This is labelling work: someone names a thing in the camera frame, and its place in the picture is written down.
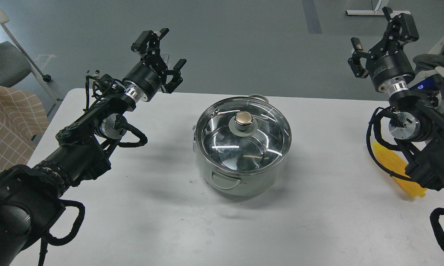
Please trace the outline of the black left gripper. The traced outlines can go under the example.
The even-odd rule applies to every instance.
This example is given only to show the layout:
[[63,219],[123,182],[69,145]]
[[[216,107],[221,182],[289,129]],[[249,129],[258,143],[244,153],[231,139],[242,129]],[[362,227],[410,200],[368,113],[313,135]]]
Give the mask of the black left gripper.
[[125,94],[135,102],[149,102],[162,88],[163,93],[171,94],[183,82],[181,68],[187,59],[180,59],[173,69],[167,68],[167,55],[161,55],[161,39],[169,28],[160,31],[143,31],[131,45],[131,51],[140,55],[140,61],[123,78]]

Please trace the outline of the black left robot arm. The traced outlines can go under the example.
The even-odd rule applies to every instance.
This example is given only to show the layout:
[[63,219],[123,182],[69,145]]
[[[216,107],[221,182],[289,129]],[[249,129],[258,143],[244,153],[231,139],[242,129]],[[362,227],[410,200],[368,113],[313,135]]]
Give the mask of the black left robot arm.
[[59,147],[33,168],[15,165],[0,173],[0,266],[8,266],[23,250],[40,241],[38,264],[44,264],[48,245],[72,241],[85,218],[81,202],[62,199],[84,180],[96,180],[111,169],[110,156],[117,147],[146,145],[148,138],[132,126],[124,113],[138,101],[149,102],[158,91],[172,93],[183,81],[180,59],[169,69],[160,43],[168,34],[144,31],[131,50],[140,61],[123,80],[109,75],[85,77],[84,114],[56,134]]

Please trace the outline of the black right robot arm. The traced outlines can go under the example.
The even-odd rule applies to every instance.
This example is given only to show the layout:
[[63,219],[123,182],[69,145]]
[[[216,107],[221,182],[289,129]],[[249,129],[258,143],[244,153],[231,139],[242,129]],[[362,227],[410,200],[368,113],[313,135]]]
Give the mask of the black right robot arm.
[[[389,106],[377,108],[369,121],[368,152],[390,176],[439,191],[444,188],[444,114],[438,111],[444,65],[415,73],[403,50],[419,39],[412,15],[386,6],[382,11],[388,22],[382,39],[365,52],[360,40],[351,38],[353,52],[347,61],[356,78],[370,77],[375,90],[389,96]],[[404,175],[377,160],[371,136],[387,150],[404,155]]]

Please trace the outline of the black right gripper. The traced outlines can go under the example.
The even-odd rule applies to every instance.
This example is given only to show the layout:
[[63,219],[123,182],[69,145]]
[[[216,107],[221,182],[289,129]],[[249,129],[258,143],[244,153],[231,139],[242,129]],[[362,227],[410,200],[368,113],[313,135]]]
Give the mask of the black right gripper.
[[[403,46],[419,39],[411,14],[400,13],[393,16],[390,7],[383,7],[382,11],[388,25],[381,41],[365,52],[359,38],[352,37],[350,41],[353,52],[348,59],[354,76],[362,79],[370,76],[377,92],[380,92],[380,86],[390,79],[403,77],[406,83],[410,83],[415,78]],[[367,59],[366,68],[361,63],[362,58]]]

